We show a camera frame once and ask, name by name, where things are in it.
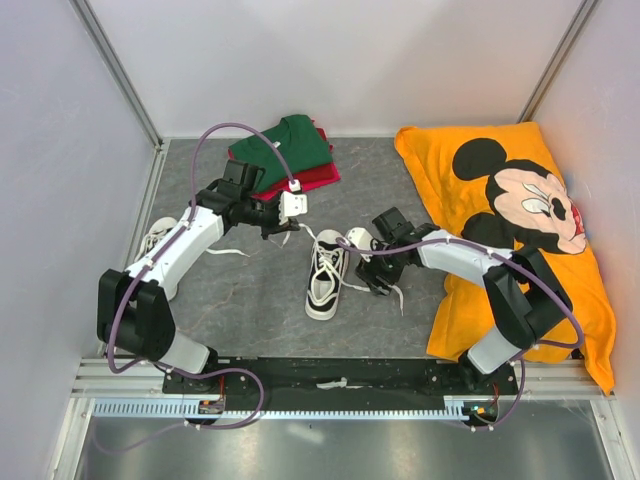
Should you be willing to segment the left aluminium frame post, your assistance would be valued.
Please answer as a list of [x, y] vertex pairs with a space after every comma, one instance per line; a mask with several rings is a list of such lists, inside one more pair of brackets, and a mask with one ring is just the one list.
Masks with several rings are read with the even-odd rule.
[[112, 79], [123, 96], [126, 104], [131, 109], [134, 117], [142, 128], [156, 152], [165, 144], [163, 136], [155, 126], [151, 116], [144, 106], [143, 101], [133, 85], [124, 64], [119, 58], [109, 36], [102, 26], [90, 1], [70, 0], [69, 4], [74, 9], [86, 33], [89, 35], [95, 49], [102, 58]]

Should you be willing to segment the pink folded t-shirt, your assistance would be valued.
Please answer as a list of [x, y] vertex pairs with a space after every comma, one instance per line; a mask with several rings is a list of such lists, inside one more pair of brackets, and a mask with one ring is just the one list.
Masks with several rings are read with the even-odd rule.
[[[300, 183], [303, 192], [312, 191], [340, 180], [340, 174], [332, 158], [333, 146], [329, 144], [318, 153], [305, 160], [300, 154], [289, 153], [284, 159], [291, 161], [290, 167], [295, 180]], [[264, 152], [262, 159], [258, 154], [241, 154], [239, 150], [228, 148], [230, 159], [258, 165], [265, 170], [259, 184], [255, 187], [253, 197], [260, 200], [270, 200], [277, 193], [289, 191], [289, 179], [277, 156], [269, 151]]]

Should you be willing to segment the front aluminium rail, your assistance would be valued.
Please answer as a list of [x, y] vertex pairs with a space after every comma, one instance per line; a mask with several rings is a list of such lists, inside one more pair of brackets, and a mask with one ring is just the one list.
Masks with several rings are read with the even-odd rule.
[[[558, 364], [526, 363], [525, 400], [614, 400], [589, 376], [582, 360]], [[104, 359], [83, 359], [76, 373], [72, 396], [85, 398], [159, 398], [163, 376], [143, 362], [122, 374], [113, 374]]]

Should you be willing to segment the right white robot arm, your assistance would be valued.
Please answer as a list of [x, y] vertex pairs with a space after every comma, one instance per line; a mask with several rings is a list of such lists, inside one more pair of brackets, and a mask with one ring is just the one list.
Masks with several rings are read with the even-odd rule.
[[563, 320], [577, 322], [568, 294], [533, 247], [494, 248], [431, 223], [415, 226], [397, 208], [372, 224], [375, 234], [354, 227], [346, 241], [360, 256], [356, 276], [374, 294], [395, 290], [408, 266], [443, 271], [484, 289], [493, 325], [458, 359], [458, 381], [469, 393], [483, 392], [497, 370], [541, 345]]

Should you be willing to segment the aluminium frame post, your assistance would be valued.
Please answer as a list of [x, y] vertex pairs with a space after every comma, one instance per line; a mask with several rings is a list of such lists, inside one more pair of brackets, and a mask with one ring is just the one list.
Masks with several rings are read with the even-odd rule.
[[600, 5], [599, 0], [582, 0], [569, 21], [563, 35], [543, 69], [530, 96], [521, 110], [517, 122], [531, 122], [540, 109], [546, 95], [558, 77], [583, 31]]
[[143, 101], [133, 85], [124, 64], [119, 58], [109, 36], [102, 26], [90, 1], [70, 0], [69, 4], [74, 9], [86, 33], [89, 35], [95, 49], [102, 58], [112, 79], [123, 96], [126, 104], [131, 109], [134, 117], [142, 128], [156, 152], [165, 144], [163, 136], [155, 126], [151, 116], [144, 106]]

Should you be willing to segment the right aluminium frame post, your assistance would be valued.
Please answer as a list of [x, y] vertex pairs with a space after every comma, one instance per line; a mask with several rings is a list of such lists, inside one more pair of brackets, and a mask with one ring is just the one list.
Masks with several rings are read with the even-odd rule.
[[546, 95], [558, 77], [583, 31], [600, 5], [599, 0], [582, 0], [569, 21], [563, 35], [543, 69], [530, 96], [521, 110], [517, 122], [531, 122], [540, 109]]

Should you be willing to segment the orange Mickey Mouse pillow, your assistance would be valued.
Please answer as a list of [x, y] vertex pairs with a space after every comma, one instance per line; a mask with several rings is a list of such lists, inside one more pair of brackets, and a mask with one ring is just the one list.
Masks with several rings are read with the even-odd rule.
[[610, 394], [615, 315], [582, 215], [538, 124], [407, 126], [394, 144], [436, 225], [494, 248], [541, 251], [584, 333], [586, 371]]

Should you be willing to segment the black white sneaker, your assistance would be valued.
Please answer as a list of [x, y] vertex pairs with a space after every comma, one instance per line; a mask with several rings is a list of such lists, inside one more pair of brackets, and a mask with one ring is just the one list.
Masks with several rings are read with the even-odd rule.
[[156, 221], [143, 238], [135, 261], [127, 268], [129, 276], [135, 278], [147, 267], [142, 281], [156, 281], [169, 301], [175, 298], [179, 282], [202, 254], [248, 257], [239, 249], [212, 247], [224, 235], [223, 219], [219, 215], [198, 208], [194, 219], [188, 222], [189, 215], [187, 208], [179, 220], [164, 217]]
[[332, 229], [316, 234], [308, 225], [300, 229], [313, 240], [306, 288], [305, 313], [315, 321], [329, 321], [338, 310], [343, 288], [372, 293], [371, 287], [346, 281], [350, 253], [338, 244], [342, 235]]

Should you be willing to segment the red folded t-shirt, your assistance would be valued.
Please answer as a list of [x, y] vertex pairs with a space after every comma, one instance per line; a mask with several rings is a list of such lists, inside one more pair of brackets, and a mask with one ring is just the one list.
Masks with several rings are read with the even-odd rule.
[[[283, 117], [276, 127], [264, 131], [264, 135], [280, 152], [302, 191], [311, 191], [340, 179], [332, 156], [333, 146], [325, 131], [310, 117]], [[289, 190], [289, 177], [271, 149], [267, 149], [265, 169], [264, 182], [259, 187], [261, 198], [272, 198], [280, 191]]]

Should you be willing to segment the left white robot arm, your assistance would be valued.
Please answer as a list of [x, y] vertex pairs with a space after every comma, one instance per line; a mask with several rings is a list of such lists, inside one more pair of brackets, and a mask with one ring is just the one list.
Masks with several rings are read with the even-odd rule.
[[184, 375], [198, 393], [219, 382], [216, 351], [178, 332], [170, 307], [178, 287], [194, 263], [231, 228], [259, 228], [262, 238], [299, 228], [297, 216], [307, 211], [298, 180], [268, 201], [255, 197], [263, 169], [235, 160], [224, 174], [197, 192], [177, 224], [146, 254], [124, 271], [107, 270], [99, 280], [97, 335], [107, 345], [109, 368], [121, 349], [136, 361], [147, 360]]

